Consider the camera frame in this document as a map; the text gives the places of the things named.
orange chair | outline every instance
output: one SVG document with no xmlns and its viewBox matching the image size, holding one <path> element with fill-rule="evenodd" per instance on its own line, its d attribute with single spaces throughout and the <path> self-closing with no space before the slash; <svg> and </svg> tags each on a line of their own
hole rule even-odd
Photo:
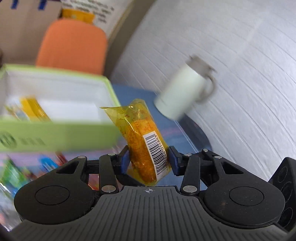
<svg viewBox="0 0 296 241">
<path fill-rule="evenodd" d="M 45 33 L 36 66 L 102 75 L 107 45 L 100 28 L 77 20 L 57 20 Z"/>
</svg>

barcode label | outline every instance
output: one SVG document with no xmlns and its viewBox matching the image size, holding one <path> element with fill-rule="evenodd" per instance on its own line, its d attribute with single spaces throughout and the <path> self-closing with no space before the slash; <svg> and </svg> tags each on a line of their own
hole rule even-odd
<svg viewBox="0 0 296 241">
<path fill-rule="evenodd" d="M 163 147 L 155 131 L 143 135 L 143 137 L 146 142 L 150 157 L 153 161 L 156 178 L 158 181 L 166 175 L 164 170 L 168 168 L 165 148 Z"/>
</svg>

yellow object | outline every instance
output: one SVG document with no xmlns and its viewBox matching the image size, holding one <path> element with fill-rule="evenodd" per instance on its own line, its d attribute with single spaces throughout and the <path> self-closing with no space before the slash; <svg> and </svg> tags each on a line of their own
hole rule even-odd
<svg viewBox="0 0 296 241">
<path fill-rule="evenodd" d="M 134 178 L 146 185 L 154 185 L 170 172 L 168 146 L 144 100 L 135 99 L 129 106 L 101 108 L 128 143 Z"/>
<path fill-rule="evenodd" d="M 30 120 L 38 118 L 41 121 L 50 121 L 50 118 L 34 97 L 20 98 L 20 103 L 23 112 L 26 113 Z"/>
<path fill-rule="evenodd" d="M 93 23 L 95 15 L 92 13 L 88 12 L 82 12 L 78 10 L 73 10 L 73 9 L 63 9 L 62 10 L 62 16 L 64 18 L 72 18 L 76 19 L 85 23 Z"/>
</svg>

cardboard box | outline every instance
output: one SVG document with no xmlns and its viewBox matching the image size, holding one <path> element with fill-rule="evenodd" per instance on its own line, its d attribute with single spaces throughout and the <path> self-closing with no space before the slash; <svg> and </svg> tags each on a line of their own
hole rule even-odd
<svg viewBox="0 0 296 241">
<path fill-rule="evenodd" d="M 59 17 L 61 7 L 59 1 L 2 0 L 0 49 L 4 53 L 3 63 L 35 64 L 44 33 Z"/>
<path fill-rule="evenodd" d="M 107 149 L 121 136 L 101 106 L 120 106 L 104 76 L 34 66 L 0 70 L 0 114 L 5 103 L 35 96 L 51 121 L 0 118 L 0 151 Z"/>
</svg>

mug handle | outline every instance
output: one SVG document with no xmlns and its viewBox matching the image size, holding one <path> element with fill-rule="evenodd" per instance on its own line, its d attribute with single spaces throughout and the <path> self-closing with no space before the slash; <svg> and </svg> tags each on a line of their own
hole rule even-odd
<svg viewBox="0 0 296 241">
<path fill-rule="evenodd" d="M 197 101 L 199 101 L 199 102 L 206 101 L 215 92 L 215 90 L 217 88 L 216 79 L 211 74 L 208 74 L 207 77 L 210 79 L 210 81 L 212 83 L 211 84 L 212 87 L 209 91 L 206 91 L 205 89 L 202 91 L 200 98 L 197 99 Z"/>
</svg>

